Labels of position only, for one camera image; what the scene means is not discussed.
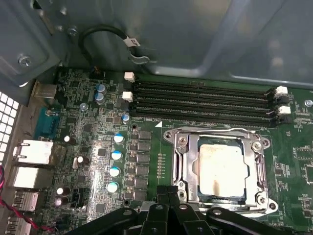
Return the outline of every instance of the red and black wire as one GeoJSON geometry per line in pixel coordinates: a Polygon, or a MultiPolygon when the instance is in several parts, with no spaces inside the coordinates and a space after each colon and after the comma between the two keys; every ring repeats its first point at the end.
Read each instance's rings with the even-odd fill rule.
{"type": "Polygon", "coordinates": [[[3,166],[0,165],[0,205],[6,207],[9,211],[14,212],[14,214],[18,218],[21,218],[21,219],[25,220],[27,223],[31,224],[33,226],[33,228],[36,229],[36,230],[54,232],[55,231],[54,227],[38,226],[33,220],[31,220],[30,218],[24,216],[20,211],[18,211],[13,206],[10,206],[9,204],[7,204],[2,199],[1,193],[2,193],[2,190],[3,190],[3,186],[4,186],[4,180],[5,180],[4,179],[4,168],[3,168],[3,166]]]}

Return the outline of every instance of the green circuit board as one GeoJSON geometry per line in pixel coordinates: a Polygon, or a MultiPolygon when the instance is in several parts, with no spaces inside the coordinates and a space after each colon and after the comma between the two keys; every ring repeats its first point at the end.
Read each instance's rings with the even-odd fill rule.
{"type": "MultiPolygon", "coordinates": [[[[146,117],[131,117],[129,123],[123,124],[121,116],[125,111],[121,110],[119,104],[123,78],[124,74],[118,72],[106,72],[103,77],[96,79],[90,79],[89,71],[84,70],[63,69],[58,73],[68,101],[66,107],[59,111],[60,121],[54,141],[64,143],[64,136],[70,135],[76,138],[78,144],[68,147],[64,162],[56,169],[53,185],[48,191],[43,224],[51,224],[56,217],[67,215],[69,228],[64,231],[66,232],[123,206],[138,209],[142,201],[155,200],[157,185],[170,185],[172,182],[173,150],[172,145],[163,139],[165,131],[182,126],[232,127],[227,124],[146,117]],[[101,106],[94,101],[95,86],[99,83],[105,84],[108,90],[105,103],[101,106]],[[80,104],[83,102],[89,108],[82,112],[80,104]],[[151,133],[151,138],[139,140],[142,131],[151,133]],[[113,142],[116,133],[123,135],[125,140],[122,144],[113,142]],[[148,167],[148,173],[137,176],[128,170],[136,167],[132,158],[139,151],[136,149],[139,143],[149,146],[147,152],[150,158],[149,163],[143,164],[148,167]],[[111,153],[115,150],[122,152],[122,160],[111,159],[111,153]],[[73,158],[77,156],[88,157],[90,164],[80,165],[74,170],[73,158]],[[109,175],[112,166],[121,169],[118,177],[109,175]],[[147,179],[147,187],[128,186],[127,181],[134,178],[147,179]],[[112,181],[119,184],[117,193],[108,193],[106,189],[112,181]],[[56,189],[63,186],[72,190],[85,190],[82,207],[73,207],[71,204],[59,208],[54,206],[56,189]],[[140,195],[145,197],[138,196],[140,200],[125,199],[125,194],[134,193],[134,190],[144,191],[140,195]]],[[[166,82],[168,79],[172,83],[195,82],[193,79],[163,76],[141,75],[140,78],[158,82],[166,82]]],[[[201,82],[208,86],[256,91],[269,88],[209,80],[201,82]]],[[[293,124],[276,128],[245,128],[255,130],[271,141],[271,148],[265,150],[267,181],[269,196],[278,203],[279,210],[258,220],[272,226],[288,226],[307,231],[313,229],[313,108],[307,108],[304,101],[313,100],[313,91],[289,89],[289,97],[293,124]]]]}

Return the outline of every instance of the cable label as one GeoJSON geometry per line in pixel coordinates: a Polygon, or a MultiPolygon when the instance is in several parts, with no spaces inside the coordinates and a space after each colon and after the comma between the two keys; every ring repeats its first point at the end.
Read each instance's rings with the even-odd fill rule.
{"type": "Polygon", "coordinates": [[[129,38],[123,40],[128,47],[139,47],[140,44],[136,38],[129,38]]]}

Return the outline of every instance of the black cable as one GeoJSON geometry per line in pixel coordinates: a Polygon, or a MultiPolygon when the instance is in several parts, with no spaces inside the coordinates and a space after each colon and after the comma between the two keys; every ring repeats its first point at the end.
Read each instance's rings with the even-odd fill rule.
{"type": "MultiPolygon", "coordinates": [[[[121,38],[122,40],[127,39],[127,35],[120,29],[115,28],[113,26],[107,25],[107,24],[99,24],[97,26],[91,27],[86,29],[84,32],[79,34],[78,37],[78,47],[82,53],[82,55],[86,58],[86,60],[89,62],[91,66],[95,66],[93,64],[93,59],[91,54],[87,51],[85,48],[85,39],[89,35],[96,33],[96,32],[110,32],[121,38]]],[[[131,52],[132,55],[135,55],[135,49],[133,47],[128,47],[128,50],[131,52]]],[[[143,65],[139,65],[140,69],[147,74],[151,74],[150,71],[143,65]]]]}

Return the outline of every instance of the chip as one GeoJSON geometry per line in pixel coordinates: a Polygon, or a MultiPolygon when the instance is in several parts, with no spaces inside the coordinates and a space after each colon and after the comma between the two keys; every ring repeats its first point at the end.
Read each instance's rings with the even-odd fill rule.
{"type": "Polygon", "coordinates": [[[148,179],[135,178],[136,188],[146,188],[148,186],[148,179]]]}
{"type": "Polygon", "coordinates": [[[137,134],[132,134],[132,140],[137,140],[138,139],[138,135],[137,134]]]}
{"type": "Polygon", "coordinates": [[[129,149],[130,149],[131,151],[137,151],[137,149],[138,149],[137,144],[132,144],[132,145],[129,147],[129,149]]]}
{"type": "Polygon", "coordinates": [[[150,151],[150,143],[140,142],[138,144],[138,151],[150,151]]]}
{"type": "Polygon", "coordinates": [[[83,131],[91,132],[91,128],[92,128],[92,125],[85,125],[84,128],[83,128],[83,131]]]}
{"type": "Polygon", "coordinates": [[[126,193],[124,194],[124,198],[125,198],[125,199],[132,199],[132,198],[133,198],[133,194],[132,194],[131,192],[126,192],[126,193]]]}
{"type": "Polygon", "coordinates": [[[78,182],[79,184],[83,184],[83,183],[85,182],[85,180],[86,180],[86,176],[85,176],[85,175],[79,175],[79,176],[77,177],[77,182],[78,182]]]}
{"type": "Polygon", "coordinates": [[[128,168],[127,173],[128,174],[135,174],[135,168],[128,168]]]}
{"type": "Polygon", "coordinates": [[[304,217],[311,217],[310,211],[304,211],[304,217]]]}
{"type": "Polygon", "coordinates": [[[98,156],[105,156],[106,153],[107,153],[107,150],[105,148],[98,149],[98,156]]]}
{"type": "Polygon", "coordinates": [[[113,103],[108,103],[107,104],[107,109],[108,110],[113,110],[114,109],[114,104],[113,103]]]}
{"type": "Polygon", "coordinates": [[[96,205],[96,213],[104,213],[105,205],[104,204],[97,204],[96,205]]]}
{"type": "Polygon", "coordinates": [[[146,165],[137,165],[136,167],[136,175],[145,175],[147,176],[149,173],[149,167],[146,165]]]}
{"type": "Polygon", "coordinates": [[[134,186],[134,181],[133,180],[127,180],[126,186],[134,186]]]}
{"type": "Polygon", "coordinates": [[[147,196],[147,191],[135,190],[134,200],[135,201],[145,201],[147,196]]]}
{"type": "Polygon", "coordinates": [[[122,117],[113,117],[113,124],[121,124],[122,117]]]}
{"type": "Polygon", "coordinates": [[[109,92],[115,92],[116,91],[116,86],[110,86],[109,92]]]}
{"type": "Polygon", "coordinates": [[[150,131],[140,131],[139,139],[143,141],[151,140],[151,132],[150,131]]]}
{"type": "Polygon", "coordinates": [[[138,163],[149,163],[150,154],[149,153],[138,153],[137,162],[138,163]]]}
{"type": "Polygon", "coordinates": [[[135,157],[128,157],[128,161],[130,163],[135,163],[136,162],[136,158],[135,157]]]}
{"type": "Polygon", "coordinates": [[[308,177],[308,182],[313,183],[313,166],[307,166],[307,177],[308,177]]]}

